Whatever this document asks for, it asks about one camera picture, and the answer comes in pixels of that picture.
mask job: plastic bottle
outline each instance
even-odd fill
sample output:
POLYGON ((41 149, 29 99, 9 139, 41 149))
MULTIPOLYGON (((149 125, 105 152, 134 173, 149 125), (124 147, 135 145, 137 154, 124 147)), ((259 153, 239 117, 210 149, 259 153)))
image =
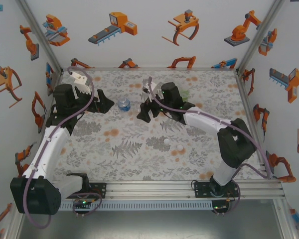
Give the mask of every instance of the plastic bottle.
POLYGON ((118 106, 119 106, 120 111, 122 111, 122 112, 127 112, 131 109, 131 103, 130 103, 129 99, 127 99, 124 96, 119 98, 118 106))

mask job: black mounting plate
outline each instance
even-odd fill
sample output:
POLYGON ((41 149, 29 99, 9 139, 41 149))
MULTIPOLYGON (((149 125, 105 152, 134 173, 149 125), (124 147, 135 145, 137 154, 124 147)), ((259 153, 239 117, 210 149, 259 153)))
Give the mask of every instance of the black mounting plate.
POLYGON ((237 198, 239 196, 237 186, 233 182, 229 182, 227 187, 228 195, 224 194, 221 197, 215 197, 210 190, 210 182, 194 182, 194 191, 195 191, 195 197, 196 198, 228 198, 228 197, 234 197, 237 198))
MULTIPOLYGON (((106 183, 89 183, 90 186, 90 193, 98 193, 102 196, 102 198, 105 198, 106 194, 106 183)), ((78 196, 70 196, 68 199, 78 199, 78 196)), ((86 197, 86 199, 94 199, 95 196, 89 195, 86 197)))

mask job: floral tablecloth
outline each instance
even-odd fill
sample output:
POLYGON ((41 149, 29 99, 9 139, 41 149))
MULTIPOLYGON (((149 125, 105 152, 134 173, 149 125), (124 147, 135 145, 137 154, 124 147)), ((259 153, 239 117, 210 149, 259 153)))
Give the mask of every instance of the floral tablecloth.
MULTIPOLYGON (((162 113, 150 123, 136 118, 143 79, 175 84, 188 101, 224 119, 247 122, 233 71, 89 70, 96 89, 116 102, 106 114, 86 112, 62 149, 54 180, 69 172, 85 172, 90 181, 209 179, 222 161, 218 141, 206 132, 173 121, 162 113), (131 110, 121 114, 117 99, 126 96, 131 110), (164 144, 168 138, 170 144, 164 144)), ((64 73, 62 83, 73 79, 64 73)), ((247 160, 260 168, 257 155, 247 160)), ((259 179, 244 168, 236 179, 259 179)))

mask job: metal floor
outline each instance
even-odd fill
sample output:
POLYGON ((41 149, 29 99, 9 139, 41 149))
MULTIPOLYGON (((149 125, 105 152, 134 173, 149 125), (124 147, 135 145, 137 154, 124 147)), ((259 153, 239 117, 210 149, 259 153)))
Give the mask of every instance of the metal floor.
MULTIPOLYGON (((44 224, 47 216, 35 215, 44 224)), ((235 211, 216 217, 211 211, 95 212, 76 218, 58 212, 51 225, 36 229, 23 217, 18 239, 280 239, 270 200, 242 201, 235 211)))

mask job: white wall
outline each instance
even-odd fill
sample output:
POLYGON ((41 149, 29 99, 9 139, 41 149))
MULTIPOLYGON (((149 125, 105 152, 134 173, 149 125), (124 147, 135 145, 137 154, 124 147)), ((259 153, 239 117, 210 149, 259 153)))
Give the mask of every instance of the white wall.
MULTIPOLYGON (((19 75, 22 86, 15 90, 22 100, 9 109, 14 102, 8 91, 0 93, 0 213, 12 201, 10 181, 17 176, 14 164, 14 154, 22 152, 28 145, 37 141, 32 148, 31 156, 25 160, 29 163, 38 149, 41 135, 37 132, 34 116, 31 112, 31 102, 34 91, 37 91, 45 105, 50 107, 52 95, 47 96, 45 67, 48 58, 42 47, 39 49, 39 58, 31 61, 30 52, 25 45, 25 37, 20 33, 19 25, 28 27, 15 1, 0 0, 3 11, 0 12, 0 66, 10 66, 19 75)), ((29 33, 32 41, 37 43, 36 37, 29 33)), ((15 77, 12 78, 14 86, 17 85, 15 77)), ((38 104, 37 112, 43 114, 38 104)))
MULTIPOLYGON (((270 111, 265 145, 270 153, 285 157, 292 168, 295 183, 284 183, 284 191, 290 205, 299 212, 299 154, 297 153, 297 128, 299 128, 299 86, 298 98, 287 101, 287 91, 272 79, 269 69, 288 75, 294 68, 299 69, 299 2, 286 1, 269 30, 277 28, 278 35, 273 49, 267 56, 258 52, 253 56, 247 69, 256 69, 255 90, 249 96, 251 105, 259 103, 270 111)), ((287 174, 284 167, 275 169, 278 177, 287 174)))
MULTIPOLYGON (((243 24, 245 14, 251 10, 263 20, 273 0, 31 0, 27 1, 36 20, 42 24, 47 14, 60 19, 68 28, 70 41, 62 46, 51 46, 63 67, 74 57, 96 67, 118 67, 132 58, 140 67, 167 67, 175 58, 196 55, 194 67, 211 67, 222 60, 242 59, 250 42, 233 47, 224 41, 232 30, 243 24), (178 37, 180 46, 164 40, 172 39, 175 27, 168 20, 187 9, 199 18, 200 29, 190 41, 178 37), (135 36, 122 33, 99 46, 88 39, 110 25, 109 13, 120 11, 138 25, 135 36)), ((250 25, 247 36, 252 39, 256 26, 250 25)))

